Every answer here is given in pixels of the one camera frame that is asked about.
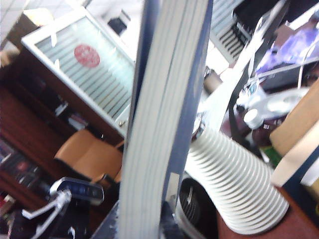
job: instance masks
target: desk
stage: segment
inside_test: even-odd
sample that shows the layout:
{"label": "desk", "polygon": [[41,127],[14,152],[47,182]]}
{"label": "desk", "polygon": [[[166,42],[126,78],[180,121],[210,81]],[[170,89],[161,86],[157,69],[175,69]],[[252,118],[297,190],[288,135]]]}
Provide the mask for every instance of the desk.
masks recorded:
{"label": "desk", "polygon": [[319,230],[314,230],[309,224],[294,210],[289,207],[282,221],[270,231],[255,235],[244,236],[230,230],[220,214],[217,213],[218,236],[219,239],[317,239]]}

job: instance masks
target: red circular logo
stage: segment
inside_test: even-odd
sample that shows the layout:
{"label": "red circular logo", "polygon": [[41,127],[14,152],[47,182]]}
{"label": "red circular logo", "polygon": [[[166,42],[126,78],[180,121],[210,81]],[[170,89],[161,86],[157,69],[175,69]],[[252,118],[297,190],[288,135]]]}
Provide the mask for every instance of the red circular logo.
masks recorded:
{"label": "red circular logo", "polygon": [[29,164],[25,161],[22,161],[20,163],[18,163],[18,165],[16,166],[16,168],[19,170],[19,171],[25,171],[28,169],[28,166]]}
{"label": "red circular logo", "polygon": [[80,64],[89,68],[94,68],[100,63],[99,54],[89,45],[81,44],[75,47],[74,56]]}

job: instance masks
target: tan office chair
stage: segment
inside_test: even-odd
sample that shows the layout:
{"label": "tan office chair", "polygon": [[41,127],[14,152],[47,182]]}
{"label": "tan office chair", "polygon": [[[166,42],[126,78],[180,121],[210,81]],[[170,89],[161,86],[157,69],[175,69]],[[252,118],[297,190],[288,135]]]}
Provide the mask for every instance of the tan office chair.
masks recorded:
{"label": "tan office chair", "polygon": [[82,179],[109,186],[121,180],[122,156],[115,147],[82,129],[61,146],[54,158],[72,168]]}

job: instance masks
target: stack of paper cups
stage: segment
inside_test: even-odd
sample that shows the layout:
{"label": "stack of paper cups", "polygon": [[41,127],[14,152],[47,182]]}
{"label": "stack of paper cups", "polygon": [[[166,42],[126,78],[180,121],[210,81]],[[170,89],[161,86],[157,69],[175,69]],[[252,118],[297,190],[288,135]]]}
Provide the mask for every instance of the stack of paper cups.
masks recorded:
{"label": "stack of paper cups", "polygon": [[239,234],[271,229],[289,204],[270,184],[272,169],[227,136],[205,128],[185,170],[207,191],[226,225]]}

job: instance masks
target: plastic bottle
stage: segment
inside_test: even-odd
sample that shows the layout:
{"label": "plastic bottle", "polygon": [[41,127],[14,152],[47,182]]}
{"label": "plastic bottle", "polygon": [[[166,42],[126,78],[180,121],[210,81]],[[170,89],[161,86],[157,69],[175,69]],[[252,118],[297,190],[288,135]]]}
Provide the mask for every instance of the plastic bottle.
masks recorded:
{"label": "plastic bottle", "polygon": [[244,117],[244,122],[252,129],[252,138],[258,145],[261,151],[263,151],[269,158],[273,167],[276,167],[281,160],[281,155],[273,148],[269,136],[270,133],[281,125],[286,118],[280,116],[278,118],[263,119],[257,109],[249,110]]}

